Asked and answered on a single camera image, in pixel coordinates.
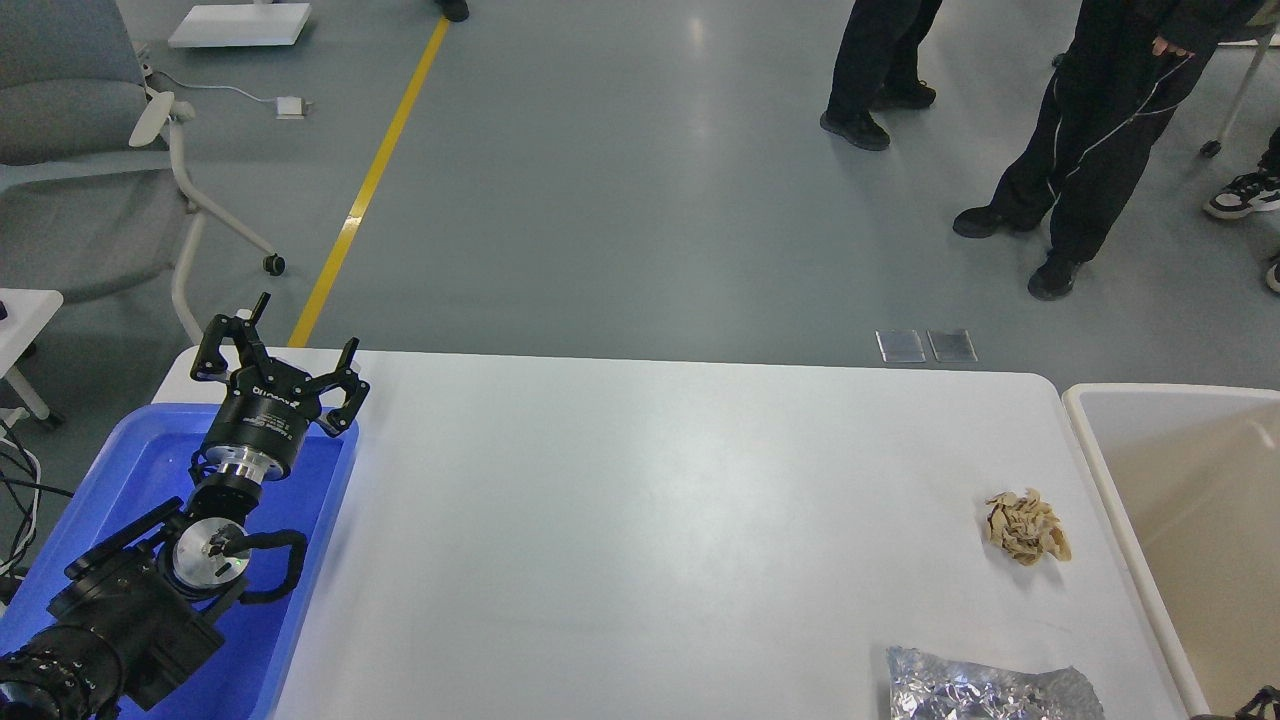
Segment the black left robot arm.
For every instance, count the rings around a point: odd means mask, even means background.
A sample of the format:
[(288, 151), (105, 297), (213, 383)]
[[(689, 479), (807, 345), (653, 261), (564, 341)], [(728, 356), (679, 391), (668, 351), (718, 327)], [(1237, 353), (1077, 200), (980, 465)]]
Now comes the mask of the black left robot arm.
[(355, 425), (370, 386), (355, 369), (358, 340), (312, 375), (278, 357), (247, 313), (207, 324), (189, 375), (227, 395), (192, 455), (188, 498), (169, 498), (65, 569), (50, 626), (3, 656), (5, 719), (115, 719), (122, 698), (151, 708), (223, 647), (216, 620), (233, 605), (285, 598), (305, 573), (307, 536), (248, 530), (270, 480), (287, 478), (311, 427)]

